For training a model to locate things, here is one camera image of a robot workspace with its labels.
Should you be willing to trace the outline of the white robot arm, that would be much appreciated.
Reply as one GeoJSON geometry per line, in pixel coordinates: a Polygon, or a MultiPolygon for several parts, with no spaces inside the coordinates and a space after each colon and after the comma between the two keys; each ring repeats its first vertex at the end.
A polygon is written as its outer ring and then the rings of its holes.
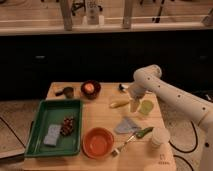
{"type": "Polygon", "coordinates": [[[213,103],[162,81],[161,76],[158,65],[137,69],[133,74],[134,81],[127,89],[130,98],[137,103],[147,91],[151,91],[186,114],[206,132],[199,171],[213,171],[213,103]]]}

